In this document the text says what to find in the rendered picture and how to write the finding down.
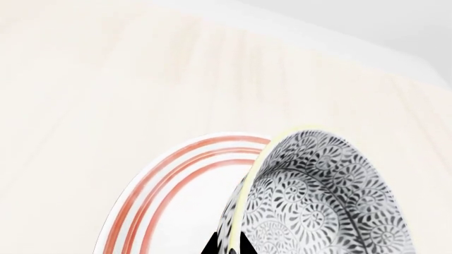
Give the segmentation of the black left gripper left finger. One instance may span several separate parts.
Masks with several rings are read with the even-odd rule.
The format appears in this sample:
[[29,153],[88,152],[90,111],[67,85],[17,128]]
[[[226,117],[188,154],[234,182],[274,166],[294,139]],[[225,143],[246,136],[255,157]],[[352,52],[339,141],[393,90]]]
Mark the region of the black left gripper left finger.
[[218,254],[218,233],[213,232],[206,246],[201,251],[201,254]]

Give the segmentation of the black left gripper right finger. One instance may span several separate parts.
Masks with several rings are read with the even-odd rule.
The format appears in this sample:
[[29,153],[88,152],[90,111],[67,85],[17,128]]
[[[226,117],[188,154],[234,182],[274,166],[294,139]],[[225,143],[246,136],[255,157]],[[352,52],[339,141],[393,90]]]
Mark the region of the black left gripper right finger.
[[256,250],[254,249],[244,232],[241,232],[240,234],[239,254],[256,254]]

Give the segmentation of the black patterned white bowl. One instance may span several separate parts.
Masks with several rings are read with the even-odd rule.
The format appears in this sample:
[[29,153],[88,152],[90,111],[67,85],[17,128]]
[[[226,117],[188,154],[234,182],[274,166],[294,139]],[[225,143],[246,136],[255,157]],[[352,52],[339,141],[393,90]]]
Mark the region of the black patterned white bowl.
[[216,254],[416,254],[397,202],[356,147],[299,129],[269,143],[231,194]]

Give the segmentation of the white plate with red rings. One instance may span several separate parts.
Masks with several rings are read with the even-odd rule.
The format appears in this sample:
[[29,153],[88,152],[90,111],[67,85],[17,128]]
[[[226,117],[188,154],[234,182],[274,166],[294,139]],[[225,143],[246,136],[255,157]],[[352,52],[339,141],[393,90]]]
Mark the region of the white plate with red rings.
[[93,254],[201,254],[269,139],[213,133],[178,144],[130,181]]

